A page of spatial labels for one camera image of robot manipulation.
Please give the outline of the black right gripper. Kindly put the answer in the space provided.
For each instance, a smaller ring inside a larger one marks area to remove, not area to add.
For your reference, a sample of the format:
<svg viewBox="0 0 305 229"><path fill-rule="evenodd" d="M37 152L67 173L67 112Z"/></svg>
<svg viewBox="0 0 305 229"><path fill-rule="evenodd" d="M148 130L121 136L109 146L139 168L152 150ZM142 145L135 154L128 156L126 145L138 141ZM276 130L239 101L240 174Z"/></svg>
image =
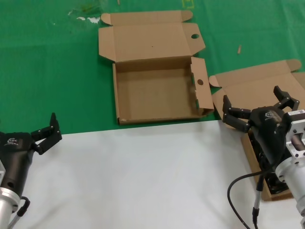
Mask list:
<svg viewBox="0 0 305 229"><path fill-rule="evenodd" d="M281 124L285 114L283 109L290 107L292 111L297 111L299 101L292 98L288 92L282 91L279 86L274 87L274 95L278 100L274 106L259 107L252 111L232 107L228 96L224 95L222 121L243 133L247 133L251 126L269 164L278 165L284 159L286 144L285 128Z"/></svg>

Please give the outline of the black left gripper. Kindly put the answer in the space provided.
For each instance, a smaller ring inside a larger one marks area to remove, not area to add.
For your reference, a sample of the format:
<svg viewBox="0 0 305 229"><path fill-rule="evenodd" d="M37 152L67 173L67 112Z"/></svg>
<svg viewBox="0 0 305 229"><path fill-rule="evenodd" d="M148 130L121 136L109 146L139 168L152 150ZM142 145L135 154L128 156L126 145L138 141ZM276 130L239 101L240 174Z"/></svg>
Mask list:
<svg viewBox="0 0 305 229"><path fill-rule="evenodd" d="M0 160L5 168L1 187L21 195L34 151L43 155L62 140L59 122L52 113L48 127L29 133L0 134Z"/></svg>

